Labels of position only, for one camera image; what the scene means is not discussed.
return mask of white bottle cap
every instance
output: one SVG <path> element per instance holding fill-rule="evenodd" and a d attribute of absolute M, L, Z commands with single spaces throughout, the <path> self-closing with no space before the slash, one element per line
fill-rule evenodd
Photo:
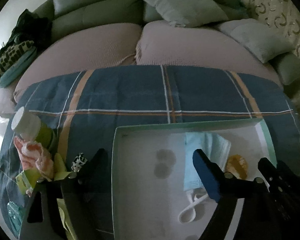
<path fill-rule="evenodd" d="M 38 136 L 40 128 L 40 118 L 35 114 L 31 114 L 24 107 L 20 107 L 11 122 L 11 129 L 27 141 L 34 141 Z"/>

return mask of patterned pillow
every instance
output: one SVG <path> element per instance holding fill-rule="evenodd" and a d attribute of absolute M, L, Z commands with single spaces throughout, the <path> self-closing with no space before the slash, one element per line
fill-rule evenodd
<path fill-rule="evenodd" d="M 33 44 L 33 41 L 23 41 L 7 48 L 0 58 L 0 78 L 26 51 L 32 48 Z"/>

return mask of yellow strip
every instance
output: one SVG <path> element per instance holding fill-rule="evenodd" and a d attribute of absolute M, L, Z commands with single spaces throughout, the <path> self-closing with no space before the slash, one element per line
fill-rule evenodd
<path fill-rule="evenodd" d="M 260 113 L 260 109 L 257 105 L 257 102 L 255 100 L 255 98 L 250 94 L 247 86 L 245 85 L 245 83 L 242 81 L 242 79 L 239 77 L 239 75 L 236 72 L 230 71 L 230 73 L 232 74 L 232 76 L 235 78 L 235 80 L 237 81 L 237 83 L 239 84 L 241 90 L 243 91 L 243 94 L 245 95 L 245 97 L 249 100 L 249 103 L 251 105 L 252 111 L 255 112 L 257 118 L 263 118 L 262 114 Z"/>
<path fill-rule="evenodd" d="M 81 97 L 82 91 L 89 79 L 89 77 L 92 75 L 93 70 L 88 70 L 81 80 L 78 83 L 77 88 L 74 91 L 74 95 L 71 99 L 70 105 L 69 105 L 69 111 L 73 111 L 77 109 L 79 99 Z M 62 159 L 65 161 L 67 157 L 67 151 L 68 151 L 68 139 L 69 139 L 69 132 L 70 132 L 70 125 L 72 118 L 74 117 L 74 114 L 67 115 L 66 120 L 63 124 L 62 131 L 60 132 L 59 137 L 59 144 L 58 144 L 58 153 L 61 155 Z"/>

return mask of pink cloth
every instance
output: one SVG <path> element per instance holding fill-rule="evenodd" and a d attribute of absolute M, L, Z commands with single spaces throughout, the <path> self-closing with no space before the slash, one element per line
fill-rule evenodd
<path fill-rule="evenodd" d="M 132 23 L 98 26 L 73 33 L 51 45 L 26 70 L 14 93 L 15 101 L 30 85 L 63 74 L 135 65 L 142 28 Z"/>
<path fill-rule="evenodd" d="M 280 85 L 270 64 L 262 64 L 242 45 L 209 28 L 174 28 L 148 23 L 137 44 L 137 65 L 192 65 L 231 70 L 266 78 Z"/>
<path fill-rule="evenodd" d="M 51 154 L 43 148 L 41 143 L 27 142 L 18 136 L 13 138 L 18 150 L 23 170 L 37 168 L 44 178 L 53 179 L 53 161 Z"/>

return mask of white tray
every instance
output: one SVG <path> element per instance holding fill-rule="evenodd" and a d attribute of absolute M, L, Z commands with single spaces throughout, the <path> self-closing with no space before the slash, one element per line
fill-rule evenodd
<path fill-rule="evenodd" d="M 116 240 L 197 240 L 217 204 L 207 199 L 196 207 L 195 221 L 180 224 L 179 213 L 189 205 L 183 191 L 185 132 L 214 131 L 231 141 L 230 155 L 248 164 L 248 179 L 262 177 L 258 161 L 276 158 L 263 119 L 118 127 L 112 154 L 112 207 Z M 238 223 L 238 201 L 233 223 Z M 233 239 L 236 227 L 228 231 Z"/>

